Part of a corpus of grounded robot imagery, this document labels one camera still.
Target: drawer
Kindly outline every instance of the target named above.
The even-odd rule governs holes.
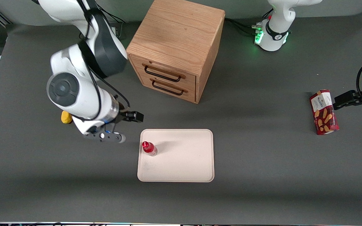
[[[162,93],[175,96],[190,102],[195,102],[195,91],[181,88],[173,84],[156,79],[153,76],[141,76],[144,86],[160,91]]]
[[[164,69],[163,66],[156,65],[149,60],[144,60],[135,56],[130,56],[129,59],[132,61],[140,78],[143,76],[149,77],[160,82],[171,84],[178,88],[192,91],[193,93],[195,92],[195,76],[175,73],[168,69]]]

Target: white tray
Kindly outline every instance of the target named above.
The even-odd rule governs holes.
[[[157,147],[156,156],[143,151],[144,141]],[[140,181],[210,182],[213,178],[213,133],[210,130],[147,129],[140,134]]]

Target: red snack box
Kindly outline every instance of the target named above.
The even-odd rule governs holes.
[[[316,126],[316,134],[326,135],[339,130],[333,110],[330,91],[323,89],[310,97],[312,113]]]

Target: yellow object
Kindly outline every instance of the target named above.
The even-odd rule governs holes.
[[[62,121],[62,123],[65,123],[65,124],[71,123],[72,122],[72,115],[63,110],[62,114],[61,114],[61,121]]]

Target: wooden cabinet top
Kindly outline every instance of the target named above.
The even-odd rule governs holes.
[[[155,0],[127,52],[199,76],[224,16],[185,0]]]

